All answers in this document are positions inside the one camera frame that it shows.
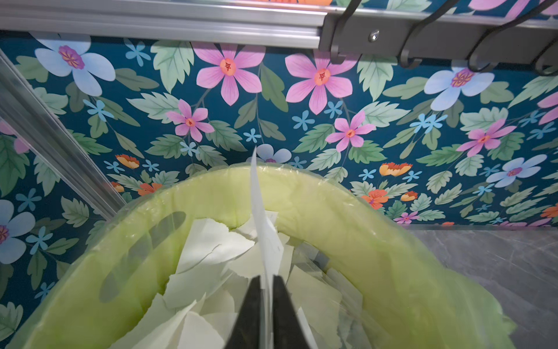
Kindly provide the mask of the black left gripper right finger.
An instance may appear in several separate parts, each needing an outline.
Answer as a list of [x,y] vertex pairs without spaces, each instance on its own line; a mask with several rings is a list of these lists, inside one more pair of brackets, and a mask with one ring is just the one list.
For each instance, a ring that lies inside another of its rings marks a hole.
[[310,348],[281,276],[273,277],[273,347],[274,349]]

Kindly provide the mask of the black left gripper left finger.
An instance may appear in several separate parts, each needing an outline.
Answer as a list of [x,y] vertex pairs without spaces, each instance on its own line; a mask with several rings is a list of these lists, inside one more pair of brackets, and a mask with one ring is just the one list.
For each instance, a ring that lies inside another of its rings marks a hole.
[[259,276],[249,282],[244,301],[224,349],[258,349],[260,347],[262,306],[260,284]]

